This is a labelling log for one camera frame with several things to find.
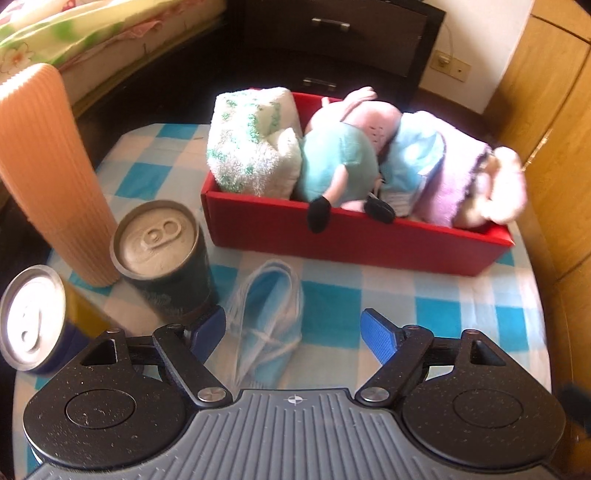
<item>pink towel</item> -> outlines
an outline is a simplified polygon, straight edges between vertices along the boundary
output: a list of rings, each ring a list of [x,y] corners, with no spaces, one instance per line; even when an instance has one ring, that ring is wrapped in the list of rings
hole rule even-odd
[[[415,204],[413,216],[434,225],[451,227],[466,198],[475,170],[490,148],[433,115],[433,127],[441,133],[446,151],[437,172]]]

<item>cable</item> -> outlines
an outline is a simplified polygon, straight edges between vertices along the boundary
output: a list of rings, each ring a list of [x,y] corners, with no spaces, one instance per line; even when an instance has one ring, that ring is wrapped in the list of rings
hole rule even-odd
[[[449,25],[447,25],[447,23],[445,23],[445,22],[444,22],[443,26],[447,29],[447,35],[449,37],[450,55],[453,58],[453,35],[452,35],[452,29],[449,28]]]

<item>metal screw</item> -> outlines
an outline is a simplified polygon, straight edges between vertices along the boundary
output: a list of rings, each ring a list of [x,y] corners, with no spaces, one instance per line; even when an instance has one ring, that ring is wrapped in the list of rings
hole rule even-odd
[[[382,387],[369,387],[364,388],[361,391],[361,398],[370,402],[384,401],[387,400],[389,396],[390,393],[388,393],[388,390]]]
[[[221,387],[202,388],[197,393],[197,398],[204,402],[216,402],[226,398],[226,391]]]

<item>wooden cabinet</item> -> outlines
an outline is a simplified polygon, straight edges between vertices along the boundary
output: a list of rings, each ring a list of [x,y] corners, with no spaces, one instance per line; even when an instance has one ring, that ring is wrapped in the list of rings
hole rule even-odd
[[[535,0],[485,116],[527,161],[519,220],[544,308],[553,387],[591,390],[591,17]],[[591,471],[591,440],[569,424],[554,463]]]
[[[407,110],[444,16],[416,0],[229,0],[235,76],[337,98],[371,85]]]
[[[525,172],[530,202],[559,278],[591,254],[590,86],[588,61],[552,123],[547,143]]]
[[[536,0],[531,14],[591,41],[591,17],[574,0]]]
[[[572,379],[582,388],[591,391],[591,259],[587,259],[558,284],[558,296],[567,319],[572,365]],[[565,432],[569,435],[567,466],[570,471],[589,471],[591,468],[591,439],[584,430],[571,425]]]
[[[562,107],[589,45],[530,18],[511,64],[486,111],[499,142],[527,161]]]

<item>green and white towel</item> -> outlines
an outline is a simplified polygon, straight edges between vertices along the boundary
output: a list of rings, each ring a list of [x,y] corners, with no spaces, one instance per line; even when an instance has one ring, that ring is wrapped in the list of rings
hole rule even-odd
[[[224,192],[288,199],[300,176],[301,126],[286,88],[216,98],[207,164]]]

